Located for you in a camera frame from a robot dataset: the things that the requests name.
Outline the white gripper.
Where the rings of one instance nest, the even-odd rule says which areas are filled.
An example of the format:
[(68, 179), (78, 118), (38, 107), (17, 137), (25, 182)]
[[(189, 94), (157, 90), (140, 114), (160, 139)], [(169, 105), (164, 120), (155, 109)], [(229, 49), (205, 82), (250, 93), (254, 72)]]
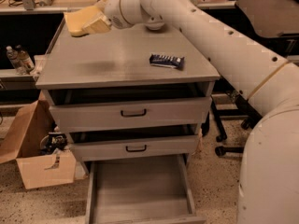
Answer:
[(98, 0), (95, 4), (104, 14), (85, 16), (82, 22), (82, 32), (85, 35), (107, 33), (111, 30), (111, 24), (118, 29), (132, 27), (122, 14), (121, 0)]

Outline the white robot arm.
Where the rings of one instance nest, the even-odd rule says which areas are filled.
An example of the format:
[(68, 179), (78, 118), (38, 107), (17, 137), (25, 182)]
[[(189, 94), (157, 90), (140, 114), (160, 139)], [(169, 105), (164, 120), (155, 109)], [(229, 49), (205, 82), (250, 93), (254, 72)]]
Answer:
[(101, 0), (84, 28), (176, 27), (262, 116), (246, 142), (237, 224), (299, 224), (299, 67), (190, 0)]

